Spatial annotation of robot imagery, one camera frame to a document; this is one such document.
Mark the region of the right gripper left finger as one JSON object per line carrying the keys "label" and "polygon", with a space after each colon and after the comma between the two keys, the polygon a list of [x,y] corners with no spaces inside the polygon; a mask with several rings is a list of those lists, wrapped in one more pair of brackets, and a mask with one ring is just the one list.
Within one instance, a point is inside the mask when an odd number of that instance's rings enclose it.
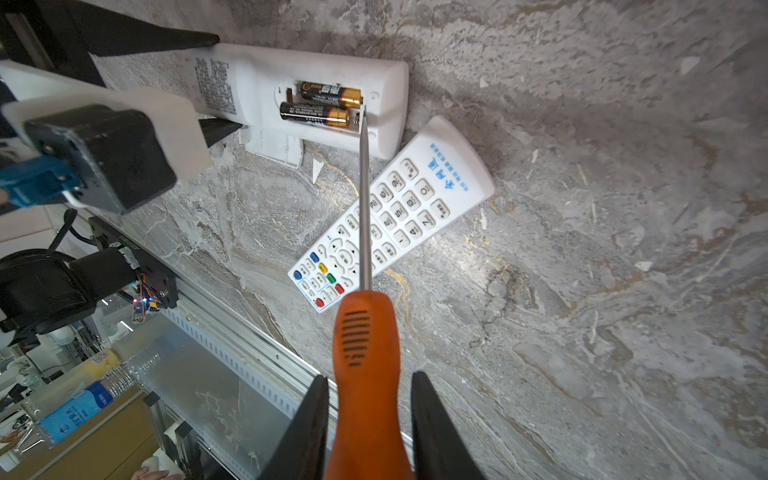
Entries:
{"label": "right gripper left finger", "polygon": [[328,379],[316,375],[259,480],[324,477],[328,409]]}

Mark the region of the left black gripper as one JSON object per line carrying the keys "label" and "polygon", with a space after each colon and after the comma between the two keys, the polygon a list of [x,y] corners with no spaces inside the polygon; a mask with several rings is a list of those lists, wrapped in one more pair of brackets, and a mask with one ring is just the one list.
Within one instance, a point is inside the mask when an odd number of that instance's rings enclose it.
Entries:
{"label": "left black gripper", "polygon": [[1,57],[102,87],[91,55],[125,56],[216,45],[213,33],[161,27],[82,1],[3,1]]}

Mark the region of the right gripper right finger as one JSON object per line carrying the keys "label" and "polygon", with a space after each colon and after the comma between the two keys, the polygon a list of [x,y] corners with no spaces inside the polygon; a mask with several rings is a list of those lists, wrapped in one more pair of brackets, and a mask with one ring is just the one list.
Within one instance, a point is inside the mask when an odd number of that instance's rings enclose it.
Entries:
{"label": "right gripper right finger", "polygon": [[411,417],[417,479],[485,479],[423,371],[412,375]]}

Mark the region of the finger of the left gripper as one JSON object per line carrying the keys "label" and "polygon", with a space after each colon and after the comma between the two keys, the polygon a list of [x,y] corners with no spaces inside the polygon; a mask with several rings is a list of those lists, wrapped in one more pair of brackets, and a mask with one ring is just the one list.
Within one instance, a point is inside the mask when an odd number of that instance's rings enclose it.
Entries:
{"label": "finger of the left gripper", "polygon": [[212,147],[234,132],[240,130],[243,125],[222,118],[205,118],[198,120],[206,146]]}

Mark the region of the white remote control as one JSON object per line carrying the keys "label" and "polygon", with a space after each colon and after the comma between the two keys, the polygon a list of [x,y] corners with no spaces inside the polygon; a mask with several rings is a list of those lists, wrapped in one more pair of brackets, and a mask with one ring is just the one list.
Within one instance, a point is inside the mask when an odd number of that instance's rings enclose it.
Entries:
{"label": "white remote control", "polygon": [[241,124],[245,149],[296,168],[305,142],[355,152],[368,126],[370,152],[399,149],[408,66],[379,60],[235,44],[182,55],[198,112]]}
{"label": "white remote control", "polygon": [[[372,180],[371,270],[378,275],[488,199],[495,187],[485,163],[459,130],[433,117]],[[353,203],[287,275],[317,312],[359,288],[359,205]]]}

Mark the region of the black gold AAA battery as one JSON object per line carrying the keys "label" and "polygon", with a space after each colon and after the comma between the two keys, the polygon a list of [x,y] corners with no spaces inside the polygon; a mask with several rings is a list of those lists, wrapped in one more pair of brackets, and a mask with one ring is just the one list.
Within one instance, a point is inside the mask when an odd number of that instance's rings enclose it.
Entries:
{"label": "black gold AAA battery", "polygon": [[296,86],[301,98],[309,104],[342,109],[359,109],[363,105],[362,92],[356,88],[309,81],[299,82]]}
{"label": "black gold AAA battery", "polygon": [[334,128],[347,128],[350,125],[349,112],[334,106],[282,102],[279,113],[281,119],[287,121]]}

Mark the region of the orange handled screwdriver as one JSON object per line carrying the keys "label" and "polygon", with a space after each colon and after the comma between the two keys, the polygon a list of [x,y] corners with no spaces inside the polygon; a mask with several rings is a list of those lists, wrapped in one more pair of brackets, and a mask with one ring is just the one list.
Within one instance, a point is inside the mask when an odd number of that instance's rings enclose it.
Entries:
{"label": "orange handled screwdriver", "polygon": [[327,479],[412,479],[398,418],[400,345],[390,298],[372,289],[369,134],[360,116],[359,289],[337,312],[332,342],[338,418]]}

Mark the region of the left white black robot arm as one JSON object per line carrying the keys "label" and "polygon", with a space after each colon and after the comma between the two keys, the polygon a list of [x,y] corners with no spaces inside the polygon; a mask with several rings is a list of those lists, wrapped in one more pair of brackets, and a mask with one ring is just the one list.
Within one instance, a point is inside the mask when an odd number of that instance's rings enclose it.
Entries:
{"label": "left white black robot arm", "polygon": [[[216,34],[161,27],[84,1],[1,5],[1,210],[65,206],[62,235],[81,209],[130,213],[197,176],[209,149],[238,129],[201,118],[181,96],[142,87],[111,90],[98,57],[190,50]],[[74,258],[55,237],[1,261],[1,342],[23,345],[94,313],[135,283],[172,308],[174,275],[150,253],[94,218],[95,252]]]}

